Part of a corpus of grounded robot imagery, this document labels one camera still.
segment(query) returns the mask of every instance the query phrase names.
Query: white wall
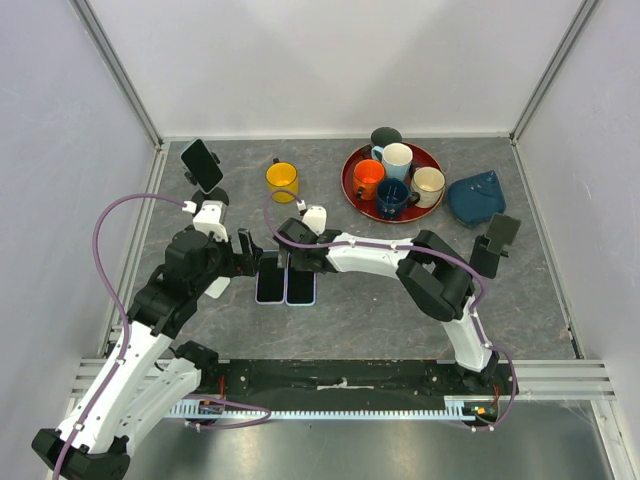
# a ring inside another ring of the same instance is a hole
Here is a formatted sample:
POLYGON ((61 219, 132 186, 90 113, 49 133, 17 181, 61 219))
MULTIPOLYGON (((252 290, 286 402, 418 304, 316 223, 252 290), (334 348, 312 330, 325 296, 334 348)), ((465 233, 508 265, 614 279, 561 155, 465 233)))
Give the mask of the white wall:
MULTIPOLYGON (((0 476, 36 479, 31 440, 57 426, 80 358, 99 346, 95 219, 143 187, 153 148, 68 2, 0 6, 0 476)), ((133 214, 105 224, 112 278, 133 214)))
POLYGON ((165 136, 506 132, 580 0, 92 0, 165 136))
POLYGON ((640 3, 601 2, 522 139, 586 352, 640 446, 640 3))

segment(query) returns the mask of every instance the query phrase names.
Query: red tray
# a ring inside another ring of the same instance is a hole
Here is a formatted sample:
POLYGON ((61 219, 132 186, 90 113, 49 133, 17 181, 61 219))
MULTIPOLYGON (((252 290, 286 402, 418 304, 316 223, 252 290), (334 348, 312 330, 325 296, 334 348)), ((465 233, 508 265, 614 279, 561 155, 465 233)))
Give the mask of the red tray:
MULTIPOLYGON (((403 142, 406 146, 408 146, 413 151, 413 163, 414 167, 434 167, 438 170, 442 171, 440 164, 429 155, 427 152, 422 150, 421 148, 416 147, 415 145, 411 145, 410 143, 403 142)), ((438 201, 429 208, 419 208, 415 205, 411 207, 407 207, 402 215, 393 220, 387 220, 382 218, 378 211, 376 210, 376 201, 375 200, 358 200, 356 198, 355 193, 353 193, 353 169, 356 167, 356 164, 360 160, 365 160, 367 158, 371 158, 370 155, 371 147, 369 145, 365 145, 362 148, 359 148, 355 152, 351 154, 347 162, 342 167, 342 175, 340 178, 340 182, 342 183, 342 191, 344 192, 349 203, 353 205, 360 213, 366 215, 369 218, 373 218, 374 220, 378 220, 379 222, 384 223, 407 223, 413 222, 419 218, 424 217, 425 215, 430 214, 433 209, 435 209, 440 202, 442 201, 442 197, 444 197, 444 189, 442 189, 442 195, 438 201)), ((411 188, 411 179, 409 175, 405 179, 405 183, 411 188)))

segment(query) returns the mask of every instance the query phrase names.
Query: black smartphone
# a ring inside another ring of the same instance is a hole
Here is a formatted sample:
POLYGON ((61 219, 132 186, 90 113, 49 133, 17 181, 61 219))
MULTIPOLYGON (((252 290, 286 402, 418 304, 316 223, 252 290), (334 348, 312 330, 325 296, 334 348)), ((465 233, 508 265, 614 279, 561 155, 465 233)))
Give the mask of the black smartphone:
POLYGON ((264 252, 258 263, 256 302, 274 305, 284 302, 286 270, 278 267, 278 252, 264 252))
POLYGON ((180 160, 204 193, 211 193, 222 180, 222 170, 204 142, 196 138, 180 153, 180 160))
POLYGON ((287 305, 314 305, 316 303, 316 274, 301 272, 291 267, 291 259, 287 262, 287 305))

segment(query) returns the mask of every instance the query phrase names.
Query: dark blue mug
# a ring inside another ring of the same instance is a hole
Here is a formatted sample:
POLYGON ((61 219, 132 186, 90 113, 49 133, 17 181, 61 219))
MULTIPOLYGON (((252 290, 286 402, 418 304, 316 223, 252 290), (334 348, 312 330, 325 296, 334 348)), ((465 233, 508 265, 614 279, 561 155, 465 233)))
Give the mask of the dark blue mug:
POLYGON ((395 178, 383 180, 376 192, 376 210, 386 220, 398 218, 408 206, 415 205, 420 194, 412 192, 404 182, 395 178))

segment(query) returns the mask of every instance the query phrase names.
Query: white toothed strip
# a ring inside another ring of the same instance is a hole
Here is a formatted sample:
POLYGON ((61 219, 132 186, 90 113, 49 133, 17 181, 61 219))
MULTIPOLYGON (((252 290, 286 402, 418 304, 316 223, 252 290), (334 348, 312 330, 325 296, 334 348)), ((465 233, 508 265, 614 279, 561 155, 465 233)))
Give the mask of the white toothed strip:
MULTIPOLYGON (((203 412, 198 408, 199 400, 182 400, 174 406, 165 418, 252 418, 262 417, 259 411, 225 411, 222 413, 203 412)), ((474 420, 473 416, 463 415, 464 402, 445 400, 445 410, 382 410, 382 411, 274 411, 274 420, 474 420)))

